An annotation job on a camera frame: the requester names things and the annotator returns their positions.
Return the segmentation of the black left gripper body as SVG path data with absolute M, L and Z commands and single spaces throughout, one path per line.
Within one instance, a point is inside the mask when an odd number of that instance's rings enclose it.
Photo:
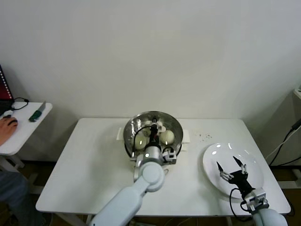
M 159 147 L 159 136 L 157 133 L 151 133 L 148 146 L 157 146 Z

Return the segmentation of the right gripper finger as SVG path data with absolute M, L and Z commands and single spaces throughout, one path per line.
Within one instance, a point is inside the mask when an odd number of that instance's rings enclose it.
M 217 166 L 218 166 L 218 170 L 219 170 L 219 172 L 220 172 L 220 177 L 221 177 L 223 180 L 225 180 L 225 181 L 230 181 L 230 180 L 232 180 L 232 179 L 234 178 L 233 175 L 231 175 L 231 174 L 225 172 L 225 171 L 223 170 L 223 168 L 221 167 L 221 165 L 220 165 L 218 162 L 216 162 L 216 163 L 217 163 Z
M 235 172 L 232 173 L 233 176 L 237 176 L 237 175 L 243 175 L 244 177 L 247 177 L 247 169 L 246 169 L 246 164 L 243 164 L 241 162 L 240 159 L 236 158 L 235 156 L 233 156 L 235 162 L 238 164 L 238 166 L 240 167 L 240 170 L 237 170 Z

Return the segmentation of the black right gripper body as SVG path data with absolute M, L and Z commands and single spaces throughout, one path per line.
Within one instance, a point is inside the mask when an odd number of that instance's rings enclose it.
M 248 179 L 248 173 L 242 173 L 241 170 L 230 173 L 231 179 L 229 179 L 230 184 L 234 184 L 238 187 L 242 196 L 246 196 L 251 193 L 255 188 L 253 188 Z

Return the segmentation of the person's bare hand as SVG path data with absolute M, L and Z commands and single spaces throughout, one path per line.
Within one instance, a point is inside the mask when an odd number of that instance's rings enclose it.
M 0 145 L 3 145 L 15 132 L 18 126 L 16 118 L 2 118 L 0 120 Z

